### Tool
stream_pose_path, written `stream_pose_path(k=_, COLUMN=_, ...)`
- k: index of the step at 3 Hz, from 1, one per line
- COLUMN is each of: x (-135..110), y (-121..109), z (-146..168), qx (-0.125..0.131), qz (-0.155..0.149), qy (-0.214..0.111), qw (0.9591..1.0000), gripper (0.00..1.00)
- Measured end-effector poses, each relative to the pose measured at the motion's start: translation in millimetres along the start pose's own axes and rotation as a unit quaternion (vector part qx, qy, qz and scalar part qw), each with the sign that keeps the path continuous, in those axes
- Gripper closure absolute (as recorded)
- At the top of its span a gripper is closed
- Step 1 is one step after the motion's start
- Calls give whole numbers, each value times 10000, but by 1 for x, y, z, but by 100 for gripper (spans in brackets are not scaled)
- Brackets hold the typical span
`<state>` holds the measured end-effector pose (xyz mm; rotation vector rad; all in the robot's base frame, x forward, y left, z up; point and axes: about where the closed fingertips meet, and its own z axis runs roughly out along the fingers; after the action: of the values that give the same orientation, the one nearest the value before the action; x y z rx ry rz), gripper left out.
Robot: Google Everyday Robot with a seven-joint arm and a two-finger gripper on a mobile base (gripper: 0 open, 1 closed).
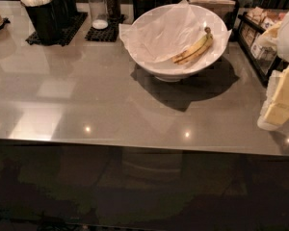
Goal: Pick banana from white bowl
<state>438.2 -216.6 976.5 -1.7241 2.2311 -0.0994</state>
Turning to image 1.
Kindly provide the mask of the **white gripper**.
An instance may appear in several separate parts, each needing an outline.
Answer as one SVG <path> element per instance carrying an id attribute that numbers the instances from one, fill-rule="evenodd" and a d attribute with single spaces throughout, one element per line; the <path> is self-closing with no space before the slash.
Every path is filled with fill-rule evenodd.
<path id="1" fill-rule="evenodd" d="M 281 21 L 270 26 L 256 43 L 276 49 L 278 56 L 289 63 L 289 11 Z M 289 66 L 282 72 L 274 70 L 266 90 L 266 100 L 257 120 L 259 128 L 274 131 L 289 119 Z"/>

